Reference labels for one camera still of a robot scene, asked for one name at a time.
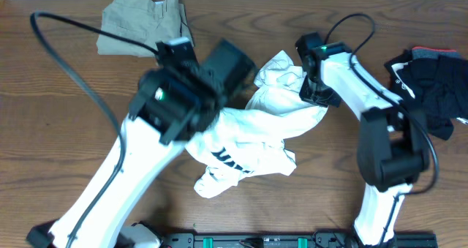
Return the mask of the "white t-shirt black print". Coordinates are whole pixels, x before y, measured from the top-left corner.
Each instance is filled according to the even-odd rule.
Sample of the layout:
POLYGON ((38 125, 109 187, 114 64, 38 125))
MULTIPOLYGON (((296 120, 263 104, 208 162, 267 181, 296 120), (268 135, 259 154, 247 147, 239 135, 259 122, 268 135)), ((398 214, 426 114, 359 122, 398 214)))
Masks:
POLYGON ((244 178, 288 176, 296 169, 295 153, 284 142, 313 129, 328 110, 301 100, 305 78, 285 51, 278 52, 258 72, 258 89, 246 107, 224 108, 187 143, 188 153, 206 166, 194 185, 199 196, 213 198, 244 178))

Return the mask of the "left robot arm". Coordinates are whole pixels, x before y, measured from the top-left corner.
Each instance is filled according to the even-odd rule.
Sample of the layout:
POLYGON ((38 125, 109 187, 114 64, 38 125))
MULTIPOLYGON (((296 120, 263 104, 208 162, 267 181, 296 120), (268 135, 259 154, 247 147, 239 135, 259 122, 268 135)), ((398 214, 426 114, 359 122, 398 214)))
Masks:
POLYGON ((159 69, 140 79, 119 137, 84 192, 62 217, 34 226, 33 247, 158 247, 157 235, 125 220, 159 173, 257 74, 227 40, 199 62, 182 37, 159 42, 159 69))

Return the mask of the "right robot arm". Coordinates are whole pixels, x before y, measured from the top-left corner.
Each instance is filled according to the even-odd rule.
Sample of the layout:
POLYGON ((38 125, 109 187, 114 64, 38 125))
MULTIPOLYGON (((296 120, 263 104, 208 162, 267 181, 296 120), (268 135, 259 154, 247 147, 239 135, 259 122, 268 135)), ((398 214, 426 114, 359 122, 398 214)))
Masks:
POLYGON ((376 81, 343 42, 325 43, 316 32, 295 43, 306 79, 299 96, 320 107, 346 104, 360 122, 357 162, 366 183, 346 247, 436 247, 432 233, 396 233, 405 197, 429 168, 422 110, 376 81))

